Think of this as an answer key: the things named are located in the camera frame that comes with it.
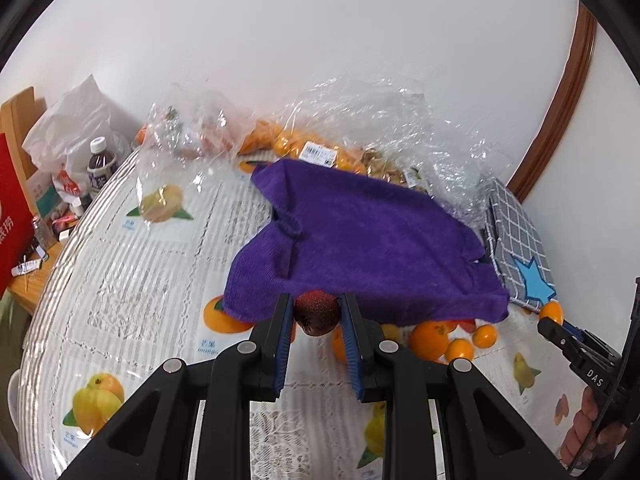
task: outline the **white sticker label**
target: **white sticker label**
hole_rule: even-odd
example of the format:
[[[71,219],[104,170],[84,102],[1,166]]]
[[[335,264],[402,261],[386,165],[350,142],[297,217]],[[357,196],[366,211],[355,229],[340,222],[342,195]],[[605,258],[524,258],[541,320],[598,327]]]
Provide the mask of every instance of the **white sticker label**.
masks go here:
[[[316,144],[308,140],[305,147],[300,152],[299,160],[304,160],[317,166],[324,166],[326,168],[332,167],[335,162],[335,158],[338,156],[336,150],[326,148],[320,144]]]
[[[404,174],[404,179],[406,180],[406,185],[409,189],[422,186],[422,179],[420,178],[418,172],[414,170],[414,168],[403,170],[402,174]]]

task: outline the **purple towel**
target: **purple towel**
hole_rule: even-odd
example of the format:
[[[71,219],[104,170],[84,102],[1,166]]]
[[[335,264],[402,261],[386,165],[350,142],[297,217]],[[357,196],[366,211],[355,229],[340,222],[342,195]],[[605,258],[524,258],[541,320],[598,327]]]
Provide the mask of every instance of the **purple towel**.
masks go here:
[[[225,311],[271,317],[278,295],[352,292],[364,317],[398,326],[507,316],[509,293],[474,232],[426,194],[283,159],[252,182],[277,218],[233,260]]]

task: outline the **hand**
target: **hand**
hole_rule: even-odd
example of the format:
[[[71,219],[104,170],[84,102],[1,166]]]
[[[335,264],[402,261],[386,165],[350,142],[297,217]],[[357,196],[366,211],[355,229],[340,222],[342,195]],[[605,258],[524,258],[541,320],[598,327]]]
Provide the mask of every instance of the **hand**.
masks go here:
[[[598,418],[598,405],[593,392],[587,386],[582,393],[580,411],[574,416],[574,425],[567,431],[560,448],[560,458],[565,465],[569,465],[578,453],[596,418]],[[612,422],[600,431],[597,439],[594,438],[589,443],[580,462],[588,464],[594,456],[603,457],[613,453],[616,446],[625,439],[625,434],[626,427],[622,423]]]

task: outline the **wooden table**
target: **wooden table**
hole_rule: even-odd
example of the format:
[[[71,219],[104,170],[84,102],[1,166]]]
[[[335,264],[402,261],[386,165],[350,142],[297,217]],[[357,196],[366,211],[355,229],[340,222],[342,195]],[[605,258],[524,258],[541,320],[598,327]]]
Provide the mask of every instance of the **wooden table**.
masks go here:
[[[27,274],[27,289],[24,289],[25,277],[15,276],[9,282],[9,290],[14,295],[15,301],[23,307],[29,314],[33,316],[42,296],[42,291],[47,283],[49,274],[58,255],[62,250],[62,245],[57,242],[49,251],[49,259],[42,264],[42,268],[34,272]],[[37,258],[37,254],[34,254],[31,259]]]

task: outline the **red paper bag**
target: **red paper bag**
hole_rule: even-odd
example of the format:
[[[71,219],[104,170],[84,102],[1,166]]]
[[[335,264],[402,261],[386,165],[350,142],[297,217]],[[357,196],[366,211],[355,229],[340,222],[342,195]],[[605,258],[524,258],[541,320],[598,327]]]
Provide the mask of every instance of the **red paper bag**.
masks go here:
[[[0,294],[11,280],[11,268],[33,239],[31,218],[6,137],[0,134]]]

